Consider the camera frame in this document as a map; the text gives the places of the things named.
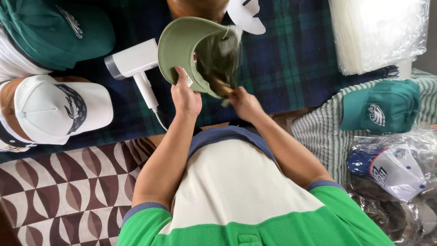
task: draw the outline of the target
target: green striped cloth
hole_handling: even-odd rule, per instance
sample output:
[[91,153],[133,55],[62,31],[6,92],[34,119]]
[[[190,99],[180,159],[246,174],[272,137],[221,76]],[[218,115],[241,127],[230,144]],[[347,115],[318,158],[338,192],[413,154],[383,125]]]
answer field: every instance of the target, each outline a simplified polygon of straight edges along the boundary
[[[420,86],[421,108],[415,121],[416,126],[437,123],[437,76],[412,70],[412,81]],[[346,93],[371,88],[381,80],[341,89],[320,108],[296,119],[291,125],[291,133],[307,147],[325,166],[334,180],[345,186],[348,180],[347,157],[354,136],[370,135],[366,131],[340,130],[343,112],[343,97]]]

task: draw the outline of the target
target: green eagles cap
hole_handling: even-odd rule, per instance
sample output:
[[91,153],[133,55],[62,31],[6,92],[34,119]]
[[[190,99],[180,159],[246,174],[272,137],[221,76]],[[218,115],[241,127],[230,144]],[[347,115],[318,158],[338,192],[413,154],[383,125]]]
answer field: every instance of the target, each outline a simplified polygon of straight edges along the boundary
[[340,129],[404,133],[411,130],[419,108],[418,84],[411,80],[382,80],[372,88],[344,96]]
[[109,53],[115,34],[99,8],[53,0],[0,0],[0,21],[12,39],[46,68],[65,70]]
[[221,98],[211,90],[209,74],[236,88],[234,72],[240,55],[240,33],[231,27],[198,17],[182,17],[172,21],[161,34],[158,64],[164,78],[177,83],[175,66],[185,69],[193,81],[193,91]]

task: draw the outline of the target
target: green and navy tartan fabric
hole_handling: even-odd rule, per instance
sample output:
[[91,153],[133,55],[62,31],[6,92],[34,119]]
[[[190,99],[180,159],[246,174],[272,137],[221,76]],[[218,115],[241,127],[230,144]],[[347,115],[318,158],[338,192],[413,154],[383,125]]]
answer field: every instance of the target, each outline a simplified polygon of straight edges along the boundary
[[[112,53],[151,38],[158,39],[171,21],[165,0],[79,2],[99,6],[110,16],[117,38]],[[255,17],[260,18],[266,33],[243,34],[242,65],[237,81],[258,98],[267,113],[320,106],[341,88],[386,77],[387,69],[348,77],[339,73],[328,0],[261,0],[259,5],[260,12]],[[231,24],[228,16],[223,24]],[[82,76],[104,85],[114,107],[112,123],[73,136],[63,146],[40,145],[24,153],[1,153],[0,162],[165,133],[152,110],[147,108],[133,79],[113,79],[103,58],[78,62],[74,69],[52,75]],[[146,74],[160,104],[161,119],[168,126],[175,114],[170,83],[162,77],[159,68]],[[205,94],[202,101],[197,126],[237,118],[232,108],[220,105],[220,100]]]

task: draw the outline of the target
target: shirt sleeve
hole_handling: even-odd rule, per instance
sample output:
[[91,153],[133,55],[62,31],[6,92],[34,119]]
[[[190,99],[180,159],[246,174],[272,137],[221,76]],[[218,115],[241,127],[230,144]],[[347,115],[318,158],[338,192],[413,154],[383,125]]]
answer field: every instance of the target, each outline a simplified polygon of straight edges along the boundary
[[123,218],[117,246],[149,246],[171,219],[170,212],[161,204],[139,204]]
[[338,216],[360,241],[368,242],[367,245],[394,245],[344,189],[319,186],[309,192]]

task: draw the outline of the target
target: person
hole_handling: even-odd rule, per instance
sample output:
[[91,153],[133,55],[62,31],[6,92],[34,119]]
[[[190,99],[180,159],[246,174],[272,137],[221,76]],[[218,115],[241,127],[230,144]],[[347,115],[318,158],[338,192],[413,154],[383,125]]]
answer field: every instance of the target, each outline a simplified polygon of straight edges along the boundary
[[394,245],[243,87],[230,103],[262,137],[236,126],[192,137],[201,97],[176,70],[176,116],[137,178],[118,246]]

